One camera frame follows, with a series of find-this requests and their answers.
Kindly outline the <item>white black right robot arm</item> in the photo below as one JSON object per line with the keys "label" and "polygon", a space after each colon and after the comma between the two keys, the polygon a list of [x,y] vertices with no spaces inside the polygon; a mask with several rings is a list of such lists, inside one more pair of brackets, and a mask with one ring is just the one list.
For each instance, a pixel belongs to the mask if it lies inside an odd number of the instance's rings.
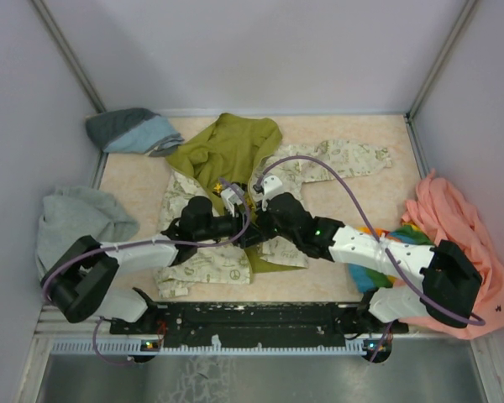
{"label": "white black right robot arm", "polygon": [[452,241],[416,245],[377,238],[341,221],[314,217],[287,192],[258,203],[255,222],[238,244],[251,247],[276,237],[309,258],[363,266],[403,281],[367,297],[358,319],[368,332],[410,317],[431,317],[453,328],[485,323],[474,312],[482,277]]}

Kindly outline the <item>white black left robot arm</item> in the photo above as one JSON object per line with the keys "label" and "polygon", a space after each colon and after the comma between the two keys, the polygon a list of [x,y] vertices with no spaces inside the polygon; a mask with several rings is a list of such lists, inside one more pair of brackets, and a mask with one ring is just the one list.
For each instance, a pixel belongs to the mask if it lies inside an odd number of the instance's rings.
{"label": "white black left robot arm", "polygon": [[116,276],[183,264],[199,249],[237,243],[249,225],[250,209],[243,197],[231,201],[226,214],[216,217],[208,197],[194,196],[165,231],[146,240],[77,239],[41,280],[43,296],[70,323],[99,315],[123,320],[147,333],[157,325],[157,311],[148,307],[138,290],[111,290]]}

